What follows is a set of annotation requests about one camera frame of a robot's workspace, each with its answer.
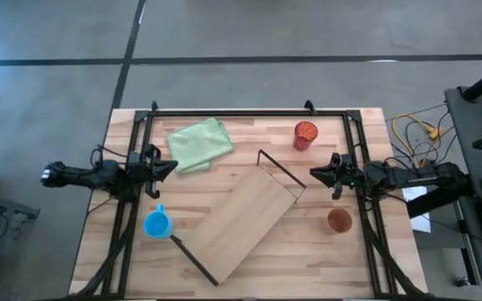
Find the wooden table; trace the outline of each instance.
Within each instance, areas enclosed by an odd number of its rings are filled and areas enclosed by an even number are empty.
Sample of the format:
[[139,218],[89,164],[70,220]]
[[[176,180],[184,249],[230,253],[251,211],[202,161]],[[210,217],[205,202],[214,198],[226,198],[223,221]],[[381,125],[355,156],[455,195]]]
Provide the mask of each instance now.
[[[392,156],[382,110],[361,109],[361,114],[372,160]],[[126,153],[133,115],[134,110],[113,111],[106,147]],[[151,143],[161,149],[163,159],[168,159],[167,134],[205,118],[154,118]],[[208,172],[185,176],[173,172],[158,185],[162,194],[158,200],[141,194],[126,297],[372,297],[354,191],[344,188],[342,198],[333,201],[332,190],[309,175],[310,168],[328,164],[332,152],[348,152],[342,120],[320,116],[221,117],[220,120],[234,143],[233,153],[214,160],[212,170]],[[319,136],[310,149],[298,152],[292,147],[293,128],[302,120],[316,124]],[[142,223],[160,202],[165,204],[174,221],[175,234],[180,237],[190,235],[191,230],[255,165],[259,149],[273,156],[308,188],[225,283],[214,287],[172,241],[151,239],[143,232]],[[104,153],[104,156],[120,160],[109,153]],[[268,168],[286,186],[294,185],[280,170]],[[107,197],[105,192],[95,191],[90,207],[95,207]],[[384,200],[381,206],[393,257],[415,285],[426,291],[406,206],[393,199]],[[335,207],[345,208],[353,216],[353,227],[345,234],[330,234],[328,231],[326,215]],[[105,259],[115,209],[116,202],[110,202],[87,218],[69,288],[71,293],[83,288]],[[383,281],[380,258],[377,261]],[[114,288],[118,283],[117,274],[115,269]]]

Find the blue measuring cup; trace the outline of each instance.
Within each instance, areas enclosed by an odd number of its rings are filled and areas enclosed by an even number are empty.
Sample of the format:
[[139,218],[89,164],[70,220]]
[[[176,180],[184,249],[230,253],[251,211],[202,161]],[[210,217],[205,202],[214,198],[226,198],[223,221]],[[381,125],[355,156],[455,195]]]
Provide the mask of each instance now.
[[172,235],[172,220],[165,213],[165,206],[157,204],[156,210],[144,220],[144,232],[153,238],[165,239]]

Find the green towel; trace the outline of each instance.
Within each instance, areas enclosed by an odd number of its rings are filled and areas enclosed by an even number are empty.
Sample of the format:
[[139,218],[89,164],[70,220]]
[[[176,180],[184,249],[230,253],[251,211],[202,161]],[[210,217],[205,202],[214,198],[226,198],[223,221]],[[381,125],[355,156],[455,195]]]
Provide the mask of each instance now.
[[187,174],[207,171],[211,160],[233,151],[233,144],[221,121],[206,119],[167,136],[172,159],[177,161],[176,172]]

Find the white paper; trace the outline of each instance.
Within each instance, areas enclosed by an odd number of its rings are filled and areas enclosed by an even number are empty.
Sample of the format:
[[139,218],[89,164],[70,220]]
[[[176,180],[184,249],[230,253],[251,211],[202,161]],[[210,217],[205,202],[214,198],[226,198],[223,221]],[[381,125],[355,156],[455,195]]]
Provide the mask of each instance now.
[[[426,193],[427,193],[427,187],[425,186],[403,188],[403,196],[405,200],[407,200],[407,202],[415,199],[418,196],[422,196]],[[413,230],[426,232],[426,233],[431,232],[431,223],[428,219],[428,213],[423,214],[423,217],[415,217],[411,219],[410,225],[412,226]]]

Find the concrete floor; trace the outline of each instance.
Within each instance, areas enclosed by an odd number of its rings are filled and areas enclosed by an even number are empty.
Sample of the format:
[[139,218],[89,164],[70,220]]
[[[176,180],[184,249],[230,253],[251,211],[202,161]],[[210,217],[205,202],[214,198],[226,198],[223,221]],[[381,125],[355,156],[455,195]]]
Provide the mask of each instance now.
[[[122,58],[136,6],[0,0],[0,59]],[[482,54],[482,0],[149,1],[134,57],[394,54]],[[5,241],[0,300],[65,295],[90,192],[44,188],[39,176],[54,160],[88,165],[120,71],[0,67],[0,196],[42,207],[17,242]],[[120,106],[299,107],[311,99],[319,107],[382,107],[390,118],[442,104],[444,89],[480,77],[482,61],[132,66]],[[437,123],[443,113],[419,116]],[[414,130],[413,140],[423,133]],[[464,166],[458,143],[447,160]],[[422,256],[426,273],[439,267],[432,257]]]

